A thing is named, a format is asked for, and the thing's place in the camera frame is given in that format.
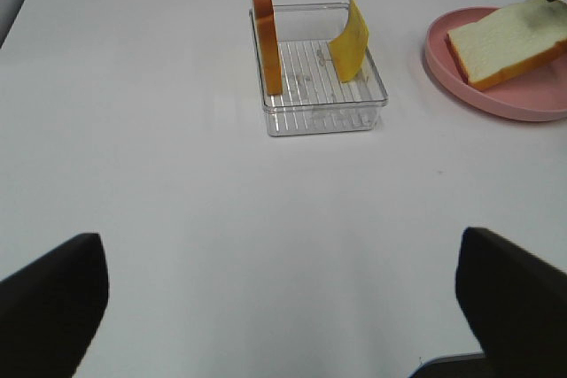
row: orange crust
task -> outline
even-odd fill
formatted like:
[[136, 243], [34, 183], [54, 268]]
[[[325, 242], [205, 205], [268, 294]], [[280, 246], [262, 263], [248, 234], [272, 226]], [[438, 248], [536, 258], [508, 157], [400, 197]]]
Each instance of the orange crust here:
[[539, 68], [540, 66], [549, 64], [550, 62], [556, 60], [557, 58], [561, 57], [565, 52], [567, 52], [567, 40], [563, 40], [557, 42], [551, 49], [544, 50], [539, 54], [527, 58], [523, 61], [520, 61], [512, 66], [502, 68], [498, 73], [494, 73], [483, 80], [470, 81], [469, 79], [470, 74], [467, 71], [467, 67], [464, 66], [464, 63], [461, 60], [461, 56], [459, 55], [458, 49], [456, 49], [453, 43], [451, 42], [451, 36], [448, 36], [448, 39], [449, 39], [449, 46], [451, 46], [451, 50], [454, 53], [454, 57], [457, 59], [456, 63], [461, 69], [462, 74], [466, 76], [467, 84], [472, 88], [475, 88], [476, 90], [486, 90], [499, 83], [517, 77], [518, 75], [528, 73], [531, 70], [535, 70], [536, 68]]
[[277, 48], [276, 22], [272, 0], [252, 0], [252, 4], [266, 91], [269, 95], [281, 95], [282, 69]]

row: plastic tray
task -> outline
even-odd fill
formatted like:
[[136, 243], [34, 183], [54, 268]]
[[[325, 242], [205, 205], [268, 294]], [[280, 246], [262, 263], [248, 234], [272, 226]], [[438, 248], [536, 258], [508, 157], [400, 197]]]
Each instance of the plastic tray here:
[[283, 93], [277, 96], [265, 90], [250, 12], [268, 133], [312, 135], [374, 128], [388, 96], [370, 52], [366, 50], [356, 77], [341, 83], [327, 44], [345, 27], [348, 4], [275, 5], [274, 11], [283, 81]]

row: white table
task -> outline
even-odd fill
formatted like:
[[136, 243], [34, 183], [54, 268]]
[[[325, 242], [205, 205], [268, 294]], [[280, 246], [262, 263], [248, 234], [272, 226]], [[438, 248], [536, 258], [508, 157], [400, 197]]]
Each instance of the white table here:
[[478, 351], [460, 234], [567, 268], [567, 121], [469, 108], [422, 45], [444, 12], [514, 1], [357, 0], [379, 128], [270, 138], [249, 0], [27, 0], [0, 50], [0, 276], [102, 234], [110, 303], [78, 377], [401, 378]]

